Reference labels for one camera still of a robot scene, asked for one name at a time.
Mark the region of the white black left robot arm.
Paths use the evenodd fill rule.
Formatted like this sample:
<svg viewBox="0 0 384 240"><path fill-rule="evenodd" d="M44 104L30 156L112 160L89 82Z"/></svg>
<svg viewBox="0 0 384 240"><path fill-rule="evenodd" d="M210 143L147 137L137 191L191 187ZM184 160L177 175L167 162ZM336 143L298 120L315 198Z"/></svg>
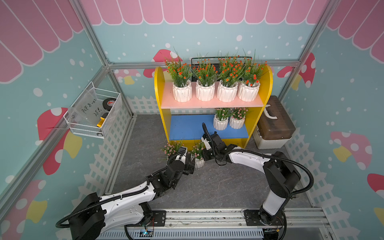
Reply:
<svg viewBox="0 0 384 240"><path fill-rule="evenodd" d="M195 159L186 148L169 156L167 165L147 176L145 181L120 193L87 195L56 228L69 228L74 240L95 240L105 231L120 226L146 226L154 218L149 202L175 189L183 175L195 170Z"/></svg>

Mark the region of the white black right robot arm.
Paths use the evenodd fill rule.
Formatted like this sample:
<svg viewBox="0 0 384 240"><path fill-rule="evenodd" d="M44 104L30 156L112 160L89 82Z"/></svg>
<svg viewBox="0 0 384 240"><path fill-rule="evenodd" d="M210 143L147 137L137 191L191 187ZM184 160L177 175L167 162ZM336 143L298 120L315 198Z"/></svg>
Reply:
<svg viewBox="0 0 384 240"><path fill-rule="evenodd" d="M209 134L202 123L204 134L201 138L206 149L204 160L215 160L219 166L228 163L240 164L263 173L270 191L262 206L251 218L265 226L271 226L278 216L284 215L284 207L294 196L309 191L314 185L312 172L304 165L285 158L282 152L267 155L237 145L226 145L217 132Z"/></svg>

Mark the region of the orange flower pot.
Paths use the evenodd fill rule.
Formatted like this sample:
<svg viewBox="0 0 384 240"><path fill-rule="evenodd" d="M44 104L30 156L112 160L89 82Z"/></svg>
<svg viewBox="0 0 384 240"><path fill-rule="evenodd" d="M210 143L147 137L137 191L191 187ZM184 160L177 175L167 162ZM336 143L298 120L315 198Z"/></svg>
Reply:
<svg viewBox="0 0 384 240"><path fill-rule="evenodd" d="M238 82L244 75L244 59L240 56L226 56L219 59L219 86L217 97L219 101L232 102L238 91Z"/></svg>
<svg viewBox="0 0 384 240"><path fill-rule="evenodd" d="M260 62L249 56L238 56L239 66L239 90L238 97L244 102L252 102L259 94L262 77L269 72L268 62Z"/></svg>
<svg viewBox="0 0 384 240"><path fill-rule="evenodd" d="M196 78L196 95L198 100L203 102L211 101L215 94L215 83L217 81L216 67L202 56L199 56L197 63L193 64L193 76Z"/></svg>
<svg viewBox="0 0 384 240"><path fill-rule="evenodd" d="M165 60L167 72L173 82L173 97L179 103L186 103L192 98L192 67L184 62L176 50Z"/></svg>

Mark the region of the pink flower pot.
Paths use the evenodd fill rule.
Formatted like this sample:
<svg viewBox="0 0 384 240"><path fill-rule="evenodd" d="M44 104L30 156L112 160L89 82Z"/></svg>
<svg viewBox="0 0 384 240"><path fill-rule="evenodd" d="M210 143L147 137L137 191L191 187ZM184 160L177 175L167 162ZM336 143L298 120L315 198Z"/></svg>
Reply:
<svg viewBox="0 0 384 240"><path fill-rule="evenodd" d="M236 130L241 129L245 123L247 113L247 108L232 108L232 115L229 120L230 127Z"/></svg>
<svg viewBox="0 0 384 240"><path fill-rule="evenodd" d="M200 169L205 165L204 160L204 149L205 149L204 142L200 141L199 143L196 143L192 150L191 155L195 160L195 168Z"/></svg>
<svg viewBox="0 0 384 240"><path fill-rule="evenodd" d="M218 131L223 131L227 128L229 118L232 115L230 108L216 108L215 116L213 120L213 126Z"/></svg>
<svg viewBox="0 0 384 240"><path fill-rule="evenodd" d="M161 149L162 152L166 155L167 159L172 156L173 154L177 153L181 147L183 147L184 144L179 141L171 141L170 143L167 143L164 145L164 147Z"/></svg>

